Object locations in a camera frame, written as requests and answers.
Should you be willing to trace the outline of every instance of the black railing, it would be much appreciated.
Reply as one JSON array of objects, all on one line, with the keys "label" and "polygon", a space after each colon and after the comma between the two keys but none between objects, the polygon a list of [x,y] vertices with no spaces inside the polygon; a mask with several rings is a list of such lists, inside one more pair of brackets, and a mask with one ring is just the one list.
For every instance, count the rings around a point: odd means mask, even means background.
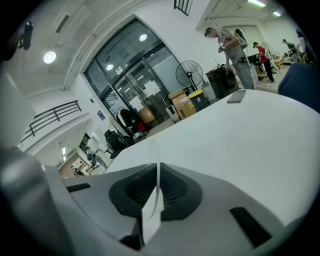
[{"label": "black railing", "polygon": [[174,0],[173,8],[178,9],[185,15],[189,16],[192,2],[192,0]]},{"label": "black railing", "polygon": [[21,140],[23,142],[25,139],[29,138],[30,136],[36,136],[35,133],[41,130],[43,127],[47,125],[59,121],[60,119],[77,111],[82,111],[78,105],[78,101],[74,100],[54,108],[51,108],[47,111],[44,111],[40,114],[37,114],[34,118],[32,123],[29,125],[30,129],[25,132],[25,137]]}]

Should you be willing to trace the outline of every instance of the ceiling light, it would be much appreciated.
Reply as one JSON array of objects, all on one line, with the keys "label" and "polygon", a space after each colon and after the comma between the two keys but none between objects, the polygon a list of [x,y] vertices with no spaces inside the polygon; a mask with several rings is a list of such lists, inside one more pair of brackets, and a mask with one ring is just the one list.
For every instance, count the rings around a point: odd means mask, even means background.
[{"label": "ceiling light", "polygon": [[112,64],[109,64],[108,66],[106,66],[106,70],[112,70],[114,68],[114,65]]},{"label": "ceiling light", "polygon": [[277,17],[281,16],[281,14],[280,14],[279,12],[277,12],[277,11],[274,11],[273,14],[274,14],[275,16],[277,16]]},{"label": "ceiling light", "polygon": [[50,64],[54,62],[55,59],[56,59],[56,53],[54,51],[48,51],[43,57],[43,61],[46,64]]},{"label": "ceiling light", "polygon": [[253,4],[255,4],[255,5],[257,5],[257,6],[260,6],[260,7],[265,7],[265,6],[266,6],[265,3],[260,2],[260,1],[258,1],[258,0],[248,0],[248,2],[253,3]]},{"label": "ceiling light", "polygon": [[140,41],[142,42],[142,41],[146,40],[147,37],[148,37],[148,36],[147,36],[146,34],[142,34],[139,39],[140,39]]}]

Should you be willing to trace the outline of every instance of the man in gray shirt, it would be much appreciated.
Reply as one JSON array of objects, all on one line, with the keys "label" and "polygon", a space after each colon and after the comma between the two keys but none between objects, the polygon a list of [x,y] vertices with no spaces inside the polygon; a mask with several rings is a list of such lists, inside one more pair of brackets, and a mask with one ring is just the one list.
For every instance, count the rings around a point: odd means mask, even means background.
[{"label": "man in gray shirt", "polygon": [[243,87],[246,89],[253,89],[254,82],[250,74],[248,60],[239,44],[239,40],[224,29],[219,29],[219,31],[217,31],[212,27],[208,27],[205,30],[204,35],[208,38],[218,38],[218,51],[219,53],[225,53],[226,64],[229,65],[229,60],[231,60]]}]

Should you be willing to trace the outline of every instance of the white ceiling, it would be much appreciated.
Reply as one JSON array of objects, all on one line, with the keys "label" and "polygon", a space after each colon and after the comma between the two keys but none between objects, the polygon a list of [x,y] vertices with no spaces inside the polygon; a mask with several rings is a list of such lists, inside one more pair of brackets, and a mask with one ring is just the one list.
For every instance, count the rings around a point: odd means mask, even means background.
[{"label": "white ceiling", "polygon": [[[21,93],[28,98],[62,89],[72,58],[87,36],[107,15],[129,1],[45,0],[26,20],[31,20],[33,23],[30,49],[17,49],[13,58],[6,63],[6,69]],[[78,28],[69,32],[67,38],[59,45],[58,41],[62,33],[66,30],[68,23],[71,24],[81,7],[87,9],[87,18],[82,15],[83,20],[77,20],[73,26]],[[68,13],[70,18],[61,32],[56,33],[55,28],[60,23],[59,17],[65,13]],[[43,61],[44,54],[48,51],[57,53],[56,60],[51,64],[45,64]]]},{"label": "white ceiling", "polygon": [[88,121],[82,122],[51,142],[44,146],[38,153],[34,156],[42,164],[49,166],[56,166],[63,162],[62,148],[65,147],[65,155],[69,155],[73,149],[76,149],[85,134],[85,127]]},{"label": "white ceiling", "polygon": [[209,6],[210,12],[205,20],[212,20],[217,18],[249,18],[266,21],[272,19],[274,11],[280,13],[284,9],[277,3],[271,0],[260,0],[266,4],[265,7],[259,7],[256,4],[248,2],[248,0],[211,0]]}]

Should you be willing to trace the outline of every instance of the wooden chair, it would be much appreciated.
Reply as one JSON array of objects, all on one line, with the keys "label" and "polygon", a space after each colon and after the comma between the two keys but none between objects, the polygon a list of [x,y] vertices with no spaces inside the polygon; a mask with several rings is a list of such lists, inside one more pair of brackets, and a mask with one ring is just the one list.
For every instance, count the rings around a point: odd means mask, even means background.
[{"label": "wooden chair", "polygon": [[262,72],[260,70],[261,67],[256,66],[256,65],[254,67],[255,67],[256,74],[258,75],[258,78],[264,79],[267,76],[266,72]]}]

